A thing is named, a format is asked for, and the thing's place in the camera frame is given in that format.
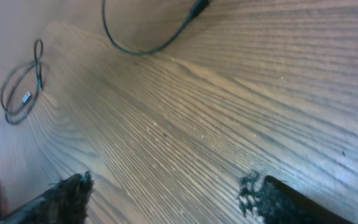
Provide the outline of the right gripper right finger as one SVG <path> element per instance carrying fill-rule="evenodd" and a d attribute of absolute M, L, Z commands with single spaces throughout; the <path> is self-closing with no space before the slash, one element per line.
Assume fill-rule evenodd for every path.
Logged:
<path fill-rule="evenodd" d="M 239 178 L 237 199 L 243 216 L 251 215 L 265 224 L 350 222 L 275 177 L 255 170 Z"/>

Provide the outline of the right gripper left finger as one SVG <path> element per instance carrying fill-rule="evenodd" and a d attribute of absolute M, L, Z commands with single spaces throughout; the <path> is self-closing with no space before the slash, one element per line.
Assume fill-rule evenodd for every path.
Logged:
<path fill-rule="evenodd" d="M 89 171 L 54 181 L 50 189 L 0 218 L 0 224 L 84 224 L 93 185 Z"/>

